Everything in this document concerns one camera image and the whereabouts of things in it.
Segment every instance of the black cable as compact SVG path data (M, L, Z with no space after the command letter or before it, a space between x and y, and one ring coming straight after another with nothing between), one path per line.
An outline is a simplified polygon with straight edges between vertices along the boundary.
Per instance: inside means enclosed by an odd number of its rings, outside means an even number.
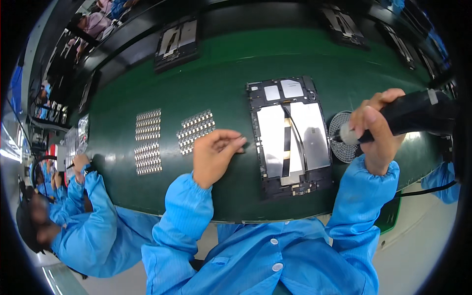
M290 112L287 110L287 108L284 105L280 105L284 112L287 114L287 116L290 118L292 121L292 127L295 130L295 134L297 135L295 138L297 140L297 145L300 148L300 151L302 152L303 155L303 165L304 165L304 172L306 173L308 171L308 164L306 163L306 155L305 155L305 147L303 146L303 141L302 137L300 136L300 133L298 132L298 128L296 127L295 121L293 120L292 116L290 115Z
M430 189L425 189L424 191L418 191L418 192L411 192L411 193L404 193L404 194L400 194L400 195L396 195L395 197L393 197L394 199L395 198L401 198L401 197L408 197L408 196L412 196L412 195L420 195L420 194L429 194L429 193L434 193L434 192L438 192L438 191L442 191L442 190L445 190L445 189L448 189L450 188L451 186L455 185L457 182L455 180L451 181L450 183L446 184L446 185L442 185L442 186L438 186L438 187L434 187L434 188L430 188Z

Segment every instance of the metal sheet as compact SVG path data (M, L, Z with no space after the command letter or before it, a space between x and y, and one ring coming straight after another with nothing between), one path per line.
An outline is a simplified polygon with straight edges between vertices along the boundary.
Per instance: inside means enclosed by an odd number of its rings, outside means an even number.
M182 33L180 36L179 46L184 46L195 42L195 37L197 35L197 21L187 22L182 28Z
M280 93L278 92L277 85L264 87L264 93L268 101L274 101L274 100L280 99Z
M290 109L293 122L303 141L308 170L331 165L326 130L319 104L296 102L290 104Z
M300 132L305 148L308 170L331 165L326 131L319 104L291 103L290 113L293 123ZM280 105L265 107L257 112L257 119L259 121L262 146L266 159L267 176L269 178L281 177L284 159L284 111ZM295 134L292 130L290 141L290 175L281 179L282 185L298 183L299 175L303 173L303 157L300 154Z
M300 82L282 80L280 81L280 85L282 86L285 98L300 97L304 95Z
M284 111L279 105L265 107L257 112L257 119L264 148L267 177L281 177L284 161Z
M169 52L166 53L167 47L169 46L169 41L174 34L176 34L174 41L172 42L172 44L170 44ZM177 48L177 45L178 45L179 36L180 36L180 29L178 27L173 27L171 29L168 29L164 33L164 36L162 37L162 42L160 44L160 49L159 49L159 55L164 54L164 57L166 57L167 55L174 53L174 50Z

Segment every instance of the elastic cuff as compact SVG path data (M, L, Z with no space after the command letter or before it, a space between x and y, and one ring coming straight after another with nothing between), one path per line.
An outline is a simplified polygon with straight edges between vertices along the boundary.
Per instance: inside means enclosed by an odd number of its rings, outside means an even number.
M89 168L90 166L91 166L90 163L84 165L84 166L82 167L82 170L80 170L80 174L84 175L85 169Z
M400 168L398 167L397 162L391 161L390 164L388 165L388 169L387 169L387 172L385 173L385 175L373 175L372 173L370 173L367 170L367 168L365 166L365 154L362 154L359 157L355 158L354 161L356 161L356 159L358 159L357 160L358 161L358 168L360 168L362 170L365 170L364 172L370 174L371 177L380 177L380 178L385 178L385 177L390 177L390 176L397 177L398 176L397 174L399 173L399 170L400 170Z
M211 189L213 188L213 185L211 185L209 188L201 188L194 180L194 171L192 170L192 173L190 173L190 178L188 179L189 185L192 189L196 190L198 194L204 193L206 194L207 192L211 192Z

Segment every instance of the electric screwdriver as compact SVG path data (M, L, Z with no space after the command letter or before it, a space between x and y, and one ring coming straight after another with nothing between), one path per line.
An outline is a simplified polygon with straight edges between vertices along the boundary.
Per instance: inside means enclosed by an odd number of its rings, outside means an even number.
M399 97L385 105L380 113L387 120L393 135L407 132L428 131L437 135L452 135L459 107L456 100L434 89L418 91ZM330 140L345 144L374 141L369 130L357 138L349 122L344 123Z

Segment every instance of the white button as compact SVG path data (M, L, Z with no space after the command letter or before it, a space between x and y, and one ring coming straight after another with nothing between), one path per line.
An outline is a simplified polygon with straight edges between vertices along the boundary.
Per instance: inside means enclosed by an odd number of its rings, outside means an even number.
M276 263L276 264L272 265L272 270L273 270L273 271L279 271L279 270L281 270L283 267L284 267L284 265L283 265L282 263Z

